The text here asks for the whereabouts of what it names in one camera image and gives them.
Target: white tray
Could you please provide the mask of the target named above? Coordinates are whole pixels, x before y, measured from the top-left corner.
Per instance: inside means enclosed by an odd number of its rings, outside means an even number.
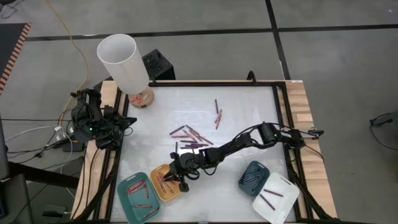
[[[283,195],[283,197],[265,192],[264,189]],[[262,195],[274,208],[273,210]],[[272,224],[283,224],[299,196],[299,189],[285,177],[278,173],[272,173],[260,194],[253,202],[254,210]]]

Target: wooden lamp base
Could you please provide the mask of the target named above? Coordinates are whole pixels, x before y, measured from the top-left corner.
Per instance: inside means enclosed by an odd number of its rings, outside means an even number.
[[[130,103],[136,108],[145,108],[154,101],[155,95],[151,87],[147,87],[144,91],[129,95]]]

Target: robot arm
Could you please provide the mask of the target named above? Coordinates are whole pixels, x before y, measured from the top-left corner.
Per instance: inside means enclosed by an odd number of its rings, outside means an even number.
[[[262,144],[251,137],[251,133],[258,130]],[[189,187],[185,182],[185,177],[190,180],[199,179],[199,168],[207,170],[216,168],[225,157],[238,152],[247,147],[256,147],[258,149],[267,149],[275,146],[278,142],[285,142],[291,148],[300,149],[305,143],[299,130],[291,129],[287,132],[281,132],[275,128],[272,123],[261,123],[245,129],[239,133],[232,141],[220,146],[200,149],[199,154],[185,153],[179,156],[176,152],[170,154],[174,159],[171,162],[170,171],[164,176],[165,181],[179,181],[179,187],[182,192],[188,192]]]

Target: lamp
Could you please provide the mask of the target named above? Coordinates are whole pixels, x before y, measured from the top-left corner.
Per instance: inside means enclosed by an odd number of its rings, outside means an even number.
[[[97,56],[133,106],[145,108],[153,102],[148,72],[132,37],[114,34],[105,38],[98,45]]]

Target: tray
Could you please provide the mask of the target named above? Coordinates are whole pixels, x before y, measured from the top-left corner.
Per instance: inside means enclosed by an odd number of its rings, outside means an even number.
[[[270,223],[283,224],[298,196],[299,189],[293,183],[278,173],[272,173],[254,199],[253,208]]]
[[[145,223],[159,212],[160,204],[154,187],[143,172],[138,172],[123,180],[118,185],[118,195],[130,224]]]
[[[150,181],[152,181],[155,191],[159,198],[163,201],[171,200],[180,194],[180,188],[177,181],[162,182],[163,176],[170,170],[168,164],[158,166],[150,173]]]
[[[244,183],[244,178],[248,177],[246,180],[250,180],[250,176],[256,177],[248,183]],[[250,196],[257,196],[262,189],[262,186],[266,183],[269,177],[269,170],[264,165],[258,161],[251,161],[248,168],[244,171],[242,177],[239,179],[239,188]]]

